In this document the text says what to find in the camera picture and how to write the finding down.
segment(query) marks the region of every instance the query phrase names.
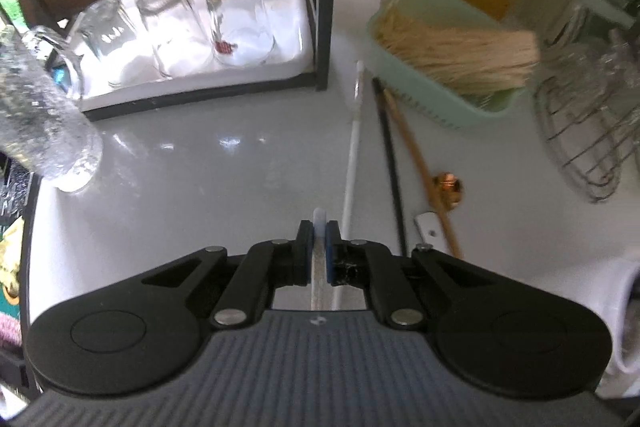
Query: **drinking glass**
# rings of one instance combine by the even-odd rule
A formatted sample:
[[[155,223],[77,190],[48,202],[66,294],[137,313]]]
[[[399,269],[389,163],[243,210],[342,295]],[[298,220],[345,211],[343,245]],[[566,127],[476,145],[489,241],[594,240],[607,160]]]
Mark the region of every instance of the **drinking glass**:
[[[164,76],[185,76],[201,70],[213,57],[193,0],[137,0],[158,70]]]
[[[99,0],[89,6],[79,31],[111,87],[135,79],[150,63],[151,47],[136,32],[120,0]]]
[[[64,42],[46,28],[36,38],[43,34],[55,47]],[[60,190],[84,187],[97,170],[100,135],[12,26],[0,30],[0,118],[2,151]]]
[[[264,60],[274,45],[262,0],[207,0],[216,58],[229,66]]]

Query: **glass mug handle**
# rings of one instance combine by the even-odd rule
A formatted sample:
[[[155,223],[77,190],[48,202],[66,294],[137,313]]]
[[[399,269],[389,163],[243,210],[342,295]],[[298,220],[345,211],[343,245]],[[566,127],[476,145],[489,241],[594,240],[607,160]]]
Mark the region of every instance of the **glass mug handle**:
[[[35,49],[37,49],[41,41],[48,42],[65,61],[71,77],[71,88],[67,91],[66,97],[76,104],[80,102],[84,95],[84,76],[80,68],[80,58],[69,48],[69,44],[65,39],[52,29],[46,26],[36,26],[30,33],[31,39],[34,41],[30,45],[34,45]]]

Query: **brush bristles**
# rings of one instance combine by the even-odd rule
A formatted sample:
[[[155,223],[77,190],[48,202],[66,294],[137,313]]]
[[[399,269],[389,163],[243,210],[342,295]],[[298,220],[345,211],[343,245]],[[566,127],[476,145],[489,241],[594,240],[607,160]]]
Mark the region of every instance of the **brush bristles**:
[[[532,32],[433,28],[395,6],[378,21],[375,38],[389,53],[460,94],[524,87],[540,60]]]

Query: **mint green tray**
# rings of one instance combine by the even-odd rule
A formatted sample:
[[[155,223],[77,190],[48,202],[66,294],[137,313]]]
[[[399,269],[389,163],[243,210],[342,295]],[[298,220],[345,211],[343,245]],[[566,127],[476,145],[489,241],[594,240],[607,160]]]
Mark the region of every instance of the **mint green tray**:
[[[405,15],[430,26],[499,28],[500,24],[462,0],[389,0]],[[490,96],[465,96],[437,83],[394,57],[376,42],[373,28],[385,7],[367,23],[369,57],[367,66],[405,102],[446,127],[480,125],[504,117],[523,89],[508,89]]]

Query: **gray ribbed surface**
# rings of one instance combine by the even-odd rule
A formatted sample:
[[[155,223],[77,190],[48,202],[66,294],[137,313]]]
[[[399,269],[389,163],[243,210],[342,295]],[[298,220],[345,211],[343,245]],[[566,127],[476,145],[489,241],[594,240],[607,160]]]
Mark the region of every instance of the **gray ribbed surface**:
[[[198,363],[139,396],[83,400],[47,392],[16,427],[486,426],[612,427],[584,393],[550,403],[489,395],[452,375],[417,333],[372,312],[265,312],[213,336]]]

